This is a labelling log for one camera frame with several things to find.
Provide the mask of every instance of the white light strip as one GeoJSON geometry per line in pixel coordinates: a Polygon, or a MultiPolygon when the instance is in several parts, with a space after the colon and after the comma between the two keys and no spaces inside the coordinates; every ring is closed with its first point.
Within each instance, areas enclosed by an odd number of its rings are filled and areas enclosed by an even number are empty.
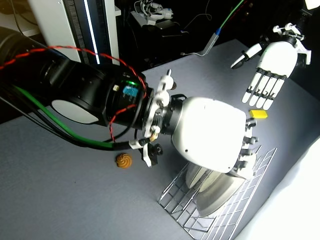
{"type": "Polygon", "coordinates": [[[97,55],[95,55],[96,62],[98,64],[100,64],[97,45],[96,45],[96,39],[95,39],[95,35],[94,35],[94,29],[92,28],[92,22],[91,22],[91,17],[90,17],[90,12],[89,12],[88,0],[84,0],[84,7],[85,7],[86,18],[88,19],[88,23],[89,23],[89,29],[90,29],[91,39],[92,39],[92,43],[93,43],[93,49],[94,49],[94,52],[97,54],[97,55]]]}

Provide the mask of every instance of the yellow block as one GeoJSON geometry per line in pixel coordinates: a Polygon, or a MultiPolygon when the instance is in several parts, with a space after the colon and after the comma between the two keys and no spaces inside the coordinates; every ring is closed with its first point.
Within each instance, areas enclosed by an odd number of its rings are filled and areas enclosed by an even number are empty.
{"type": "Polygon", "coordinates": [[[255,119],[266,119],[268,117],[266,110],[250,110],[249,113],[255,119]]]}

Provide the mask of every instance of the white robotic hand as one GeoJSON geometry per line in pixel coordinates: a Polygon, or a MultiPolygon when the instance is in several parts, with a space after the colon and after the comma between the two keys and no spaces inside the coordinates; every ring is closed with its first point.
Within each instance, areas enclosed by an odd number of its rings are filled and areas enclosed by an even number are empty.
{"type": "MultiPolygon", "coordinates": [[[[304,35],[295,25],[288,23],[285,27],[280,28],[275,26],[274,33],[281,36],[280,41],[270,43],[261,55],[259,63],[257,64],[257,71],[247,88],[242,102],[249,101],[250,106],[256,106],[268,110],[274,99],[277,97],[282,85],[292,71],[294,70],[298,54],[304,54],[305,64],[311,63],[311,50],[305,49],[301,41],[304,35]]],[[[242,52],[232,65],[232,69],[236,69],[249,59],[259,54],[264,48],[264,43],[257,43],[252,46],[248,51],[242,52]]]]}

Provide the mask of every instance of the metal wire rack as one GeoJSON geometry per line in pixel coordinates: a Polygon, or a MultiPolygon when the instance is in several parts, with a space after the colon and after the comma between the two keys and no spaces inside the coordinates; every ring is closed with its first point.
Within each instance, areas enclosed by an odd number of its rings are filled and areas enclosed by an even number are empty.
{"type": "Polygon", "coordinates": [[[164,189],[158,203],[193,239],[231,240],[277,149],[260,156],[253,168],[255,176],[244,181],[237,192],[209,216],[199,215],[196,196],[211,171],[207,170],[196,185],[189,189],[185,181],[188,164],[164,189]]]}

